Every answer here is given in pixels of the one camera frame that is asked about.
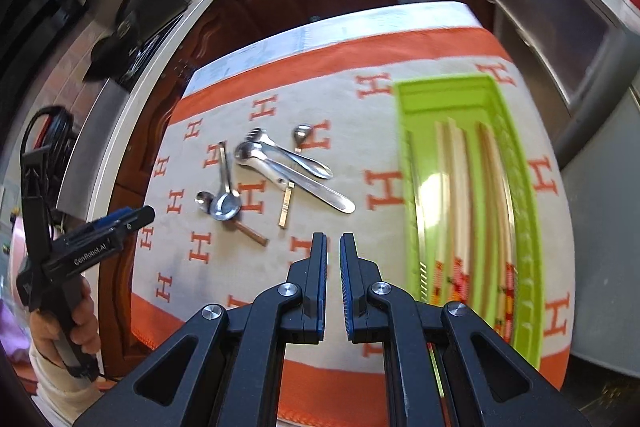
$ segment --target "person's arm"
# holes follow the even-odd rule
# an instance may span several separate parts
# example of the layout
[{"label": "person's arm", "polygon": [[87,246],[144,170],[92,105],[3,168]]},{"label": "person's arm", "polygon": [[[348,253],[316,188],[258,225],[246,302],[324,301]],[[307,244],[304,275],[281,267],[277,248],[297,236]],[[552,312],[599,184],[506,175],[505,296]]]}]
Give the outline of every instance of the person's arm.
[{"label": "person's arm", "polygon": [[[84,299],[72,314],[78,325],[71,331],[71,340],[82,346],[84,352],[94,354],[100,349],[100,336],[90,293],[89,283],[83,279]],[[64,368],[53,344],[61,333],[57,320],[36,311],[30,315],[29,323],[33,339],[29,358],[38,378],[38,399],[34,401],[52,424],[60,425],[62,418],[71,425],[100,398],[100,391],[88,380],[72,377]]]}]

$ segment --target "white sleeve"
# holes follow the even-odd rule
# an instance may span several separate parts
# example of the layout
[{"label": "white sleeve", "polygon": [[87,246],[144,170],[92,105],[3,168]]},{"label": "white sleeve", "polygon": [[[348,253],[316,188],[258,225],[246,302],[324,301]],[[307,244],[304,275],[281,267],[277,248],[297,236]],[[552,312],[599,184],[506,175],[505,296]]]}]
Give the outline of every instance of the white sleeve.
[{"label": "white sleeve", "polygon": [[29,349],[29,358],[38,378],[38,399],[34,399],[34,402],[51,424],[59,425],[62,418],[71,425],[102,396],[94,383],[72,377],[66,369],[44,359],[33,344]]}]

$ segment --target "human hand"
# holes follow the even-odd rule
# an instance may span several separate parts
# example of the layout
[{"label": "human hand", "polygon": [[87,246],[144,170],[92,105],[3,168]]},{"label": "human hand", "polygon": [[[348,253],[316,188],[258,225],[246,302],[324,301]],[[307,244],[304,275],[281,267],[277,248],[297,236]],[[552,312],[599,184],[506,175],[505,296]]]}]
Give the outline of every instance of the human hand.
[{"label": "human hand", "polygon": [[[71,313],[77,324],[71,330],[71,341],[82,347],[84,353],[94,355],[100,350],[100,337],[98,336],[98,318],[94,314],[94,300],[90,296],[91,287],[82,277],[82,301]],[[62,331],[58,320],[50,314],[34,311],[29,316],[29,327],[33,345],[40,354],[51,362],[64,367],[60,354],[53,344],[59,339]]]}]

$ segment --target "gray refrigerator door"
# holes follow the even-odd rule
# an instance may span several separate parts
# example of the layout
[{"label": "gray refrigerator door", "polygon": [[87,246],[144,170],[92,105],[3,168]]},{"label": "gray refrigerator door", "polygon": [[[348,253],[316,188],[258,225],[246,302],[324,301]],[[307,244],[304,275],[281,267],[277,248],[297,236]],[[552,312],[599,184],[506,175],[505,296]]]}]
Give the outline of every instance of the gray refrigerator door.
[{"label": "gray refrigerator door", "polygon": [[575,239],[571,352],[640,377],[640,106],[631,89],[562,180]]}]

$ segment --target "purple cloth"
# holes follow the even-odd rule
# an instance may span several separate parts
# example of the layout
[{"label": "purple cloth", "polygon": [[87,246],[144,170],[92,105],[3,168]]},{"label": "purple cloth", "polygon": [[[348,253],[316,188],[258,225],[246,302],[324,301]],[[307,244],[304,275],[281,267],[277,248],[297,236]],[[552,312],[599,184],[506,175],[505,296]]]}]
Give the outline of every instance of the purple cloth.
[{"label": "purple cloth", "polygon": [[0,299],[0,343],[12,362],[29,362],[29,338],[15,321],[9,306]]}]

